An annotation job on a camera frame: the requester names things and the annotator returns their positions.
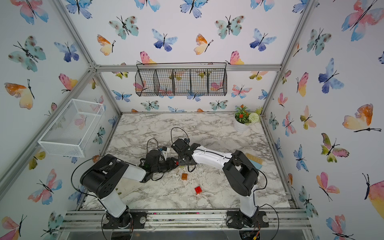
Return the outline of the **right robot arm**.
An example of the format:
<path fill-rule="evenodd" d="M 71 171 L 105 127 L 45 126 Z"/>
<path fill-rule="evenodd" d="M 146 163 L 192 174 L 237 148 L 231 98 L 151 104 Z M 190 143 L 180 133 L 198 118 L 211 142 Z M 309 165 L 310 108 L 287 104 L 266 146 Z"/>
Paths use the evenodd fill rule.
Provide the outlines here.
<path fill-rule="evenodd" d="M 182 139 L 172 143 L 171 148 L 177 153 L 180 165 L 208 165 L 222 170 L 232 189 L 240 196 L 241 213 L 249 218 L 256 214 L 259 206 L 254 192 L 260 172 L 243 152 L 222 153 L 196 143 L 189 145 Z"/>

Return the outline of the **potted flower plant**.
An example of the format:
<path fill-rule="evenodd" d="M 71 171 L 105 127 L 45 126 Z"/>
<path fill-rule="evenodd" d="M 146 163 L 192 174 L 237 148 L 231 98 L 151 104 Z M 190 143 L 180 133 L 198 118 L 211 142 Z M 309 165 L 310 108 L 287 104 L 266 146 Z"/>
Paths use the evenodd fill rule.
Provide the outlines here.
<path fill-rule="evenodd" d="M 261 121 L 261 113 L 263 108 L 257 108 L 255 111 L 250 111 L 245 105 L 236 106 L 234 128 L 237 132 L 245 132 L 250 125 Z"/>

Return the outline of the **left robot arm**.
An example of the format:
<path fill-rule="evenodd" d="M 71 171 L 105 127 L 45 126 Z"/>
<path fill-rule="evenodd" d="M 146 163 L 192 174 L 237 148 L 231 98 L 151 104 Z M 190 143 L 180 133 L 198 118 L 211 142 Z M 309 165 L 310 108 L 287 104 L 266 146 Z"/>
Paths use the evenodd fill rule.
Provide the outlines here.
<path fill-rule="evenodd" d="M 120 218 L 128 208 L 116 191 L 121 179 L 144 184 L 154 181 L 154 174 L 165 174 L 178 166 L 176 158 L 166 159 L 158 150 L 149 151 L 145 158 L 140 159 L 138 166 L 108 154 L 83 173 L 80 183 L 97 196 L 110 216 Z"/>

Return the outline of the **tan and teal sponge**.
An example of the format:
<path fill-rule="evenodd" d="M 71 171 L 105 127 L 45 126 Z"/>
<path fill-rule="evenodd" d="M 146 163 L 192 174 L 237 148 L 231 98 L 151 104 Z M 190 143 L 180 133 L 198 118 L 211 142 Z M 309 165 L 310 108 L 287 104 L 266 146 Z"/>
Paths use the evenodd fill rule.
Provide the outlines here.
<path fill-rule="evenodd" d="M 251 161 L 251 163 L 255 166 L 256 169 L 260 170 L 263 167 L 263 159 L 249 153 L 246 153 L 246 157 Z"/>

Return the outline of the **white mesh basket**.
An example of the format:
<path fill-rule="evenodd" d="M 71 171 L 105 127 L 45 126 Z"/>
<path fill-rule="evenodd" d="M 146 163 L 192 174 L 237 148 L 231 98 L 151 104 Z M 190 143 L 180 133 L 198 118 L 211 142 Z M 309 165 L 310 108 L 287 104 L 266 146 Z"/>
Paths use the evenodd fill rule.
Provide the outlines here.
<path fill-rule="evenodd" d="M 85 148 L 105 112 L 103 103 L 71 99 L 38 144 L 48 154 L 85 157 Z"/>

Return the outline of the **aluminium front rail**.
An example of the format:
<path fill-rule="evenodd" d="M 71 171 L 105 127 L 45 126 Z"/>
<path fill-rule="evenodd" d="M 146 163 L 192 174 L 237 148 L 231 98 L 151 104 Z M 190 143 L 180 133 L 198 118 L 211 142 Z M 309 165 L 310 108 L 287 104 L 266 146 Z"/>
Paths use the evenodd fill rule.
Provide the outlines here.
<path fill-rule="evenodd" d="M 248 226 L 240 219 L 235 209 L 219 210 L 136 210 L 130 212 L 134 231 L 208 231 L 231 230 L 232 226 L 242 231 L 266 230 L 311 230 L 312 226 L 304 210 L 261 209 L 256 223 Z M 62 232 L 113 231 L 112 221 L 103 211 L 70 211 L 66 213 L 60 230 Z"/>

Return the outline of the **orange lego brick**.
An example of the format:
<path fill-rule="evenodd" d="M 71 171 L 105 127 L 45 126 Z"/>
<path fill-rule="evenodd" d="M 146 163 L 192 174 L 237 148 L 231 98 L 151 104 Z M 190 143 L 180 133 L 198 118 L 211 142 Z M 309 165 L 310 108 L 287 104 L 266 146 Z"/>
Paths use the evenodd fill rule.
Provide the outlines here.
<path fill-rule="evenodd" d="M 186 181 L 186 180 L 188 179 L 188 174 L 183 173 L 181 179 L 182 179 L 183 181 Z"/>

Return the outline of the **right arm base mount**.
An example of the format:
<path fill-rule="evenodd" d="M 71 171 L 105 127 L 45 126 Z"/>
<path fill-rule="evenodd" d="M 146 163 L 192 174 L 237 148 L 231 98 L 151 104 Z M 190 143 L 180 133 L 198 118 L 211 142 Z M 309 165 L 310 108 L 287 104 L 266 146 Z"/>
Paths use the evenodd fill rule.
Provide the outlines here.
<path fill-rule="evenodd" d="M 245 227 L 268 228 L 269 219 L 264 211 L 256 211 L 252 217 L 246 216 L 241 211 L 227 211 L 226 226 L 237 230 Z"/>

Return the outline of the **small red lego brick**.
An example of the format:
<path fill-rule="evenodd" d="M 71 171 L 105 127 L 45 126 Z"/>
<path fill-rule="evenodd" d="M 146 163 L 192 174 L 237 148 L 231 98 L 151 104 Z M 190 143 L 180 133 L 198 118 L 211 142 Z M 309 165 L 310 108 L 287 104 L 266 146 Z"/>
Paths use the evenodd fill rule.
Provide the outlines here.
<path fill-rule="evenodd" d="M 203 191 L 202 191 L 201 187 L 198 186 L 198 187 L 195 188 L 195 192 L 196 192 L 197 195 L 199 195 L 199 194 L 201 194 Z"/>

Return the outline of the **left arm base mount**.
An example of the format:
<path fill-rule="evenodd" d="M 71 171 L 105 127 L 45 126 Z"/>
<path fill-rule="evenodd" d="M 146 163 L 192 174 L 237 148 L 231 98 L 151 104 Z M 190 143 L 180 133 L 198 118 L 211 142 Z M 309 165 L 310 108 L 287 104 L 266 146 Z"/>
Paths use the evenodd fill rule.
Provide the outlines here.
<path fill-rule="evenodd" d="M 144 229 L 147 221 L 147 212 L 125 210 L 120 217 L 113 217 L 106 212 L 102 227 L 107 230 Z"/>

